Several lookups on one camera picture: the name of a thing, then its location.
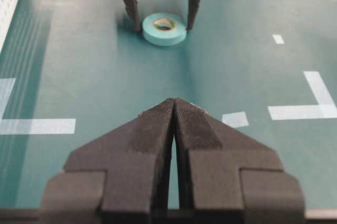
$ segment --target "tape roll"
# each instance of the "tape roll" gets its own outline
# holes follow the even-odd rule
[[[155,13],[143,21],[144,38],[158,46],[172,46],[186,38],[183,20],[170,13]]]

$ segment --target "white line marking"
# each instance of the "white line marking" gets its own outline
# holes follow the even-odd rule
[[[274,38],[277,45],[283,45],[284,44],[283,37],[280,34],[273,34],[273,38]]]
[[[74,134],[76,119],[3,120],[15,79],[0,79],[0,135]]]
[[[308,209],[305,211],[306,219],[337,220],[337,209]]]
[[[0,135],[4,134],[74,134],[75,119],[3,120]]]
[[[318,105],[268,106],[272,120],[335,119],[337,107],[319,72],[304,72]]]
[[[233,128],[240,128],[249,125],[245,112],[224,114],[222,115],[222,122]]]

